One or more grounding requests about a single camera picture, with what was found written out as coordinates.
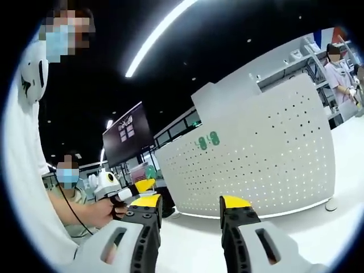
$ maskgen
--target metal rack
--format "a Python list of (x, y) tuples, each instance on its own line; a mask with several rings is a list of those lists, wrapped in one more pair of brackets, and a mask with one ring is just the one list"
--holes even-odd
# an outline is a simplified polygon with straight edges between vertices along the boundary
[[(357, 63), (353, 51), (349, 47), (349, 45), (351, 45), (351, 41), (344, 41), (342, 37), (338, 37), (341, 43), (334, 45), (341, 51), (346, 50), (348, 53), (348, 59), (350, 59), (353, 64)], [(329, 106), (332, 111), (332, 114), (328, 116), (328, 120), (334, 119), (336, 126), (341, 124), (343, 120), (340, 112), (337, 110), (334, 92), (331, 90), (326, 80), (325, 68), (322, 63), (322, 61), (326, 59), (326, 49), (314, 52), (308, 45), (307, 41), (302, 38), (300, 50), (303, 54), (301, 59), (287, 63), (284, 67), (272, 72), (265, 78), (256, 81), (256, 83), (262, 92), (266, 92), (274, 86), (277, 86), (285, 80), (295, 77), (300, 73), (307, 73), (312, 79), (313, 84), (316, 86), (316, 90), (320, 95), (323, 107)]]

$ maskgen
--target hand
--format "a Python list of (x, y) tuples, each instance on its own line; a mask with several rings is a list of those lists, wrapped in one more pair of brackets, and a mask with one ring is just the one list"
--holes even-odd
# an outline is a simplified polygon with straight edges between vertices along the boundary
[[(111, 215), (113, 209), (114, 205), (108, 198), (97, 201), (94, 204), (87, 205), (86, 215), (88, 225), (95, 226), (99, 229), (104, 227), (113, 219), (113, 216)], [(117, 213), (117, 217), (122, 218), (127, 212), (127, 207), (123, 206), (115, 208), (115, 211)]]

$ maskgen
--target cable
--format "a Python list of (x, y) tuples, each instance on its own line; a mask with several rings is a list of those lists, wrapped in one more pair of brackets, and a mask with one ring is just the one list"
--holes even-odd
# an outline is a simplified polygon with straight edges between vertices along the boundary
[(90, 233), (91, 235), (93, 235), (93, 233), (84, 225), (84, 223), (82, 223), (82, 221), (79, 219), (79, 217), (77, 216), (77, 214), (75, 213), (75, 211), (72, 209), (71, 205), (69, 204), (66, 195), (64, 195), (64, 192), (62, 191), (62, 187), (60, 186), (59, 182), (57, 182), (57, 186), (59, 186), (59, 189), (61, 190), (61, 193), (64, 197), (64, 200), (66, 200), (67, 205), (69, 206), (69, 208), (71, 209), (73, 215), (75, 215), (75, 217), (77, 218), (77, 220), (80, 222), (80, 224), (88, 231), (88, 233)]

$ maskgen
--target woman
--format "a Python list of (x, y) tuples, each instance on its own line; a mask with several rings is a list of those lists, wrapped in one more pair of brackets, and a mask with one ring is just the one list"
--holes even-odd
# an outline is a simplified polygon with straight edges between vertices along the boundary
[(326, 57), (328, 59), (325, 65), (326, 79), (329, 86), (334, 91), (336, 103), (344, 121), (351, 118), (357, 111), (356, 100), (354, 95), (356, 90), (352, 76), (349, 71), (340, 65), (340, 49), (333, 44), (326, 47)]

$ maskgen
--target table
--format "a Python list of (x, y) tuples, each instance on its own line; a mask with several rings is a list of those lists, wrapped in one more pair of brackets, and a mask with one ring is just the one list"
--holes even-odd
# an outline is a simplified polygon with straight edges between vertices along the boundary
[[(336, 162), (334, 198), (325, 204), (286, 216), (269, 218), (299, 245), (311, 263), (330, 266), (353, 239), (364, 211), (364, 117), (353, 117), (332, 130)], [(157, 273), (225, 273), (218, 219), (174, 214), (163, 220)]]

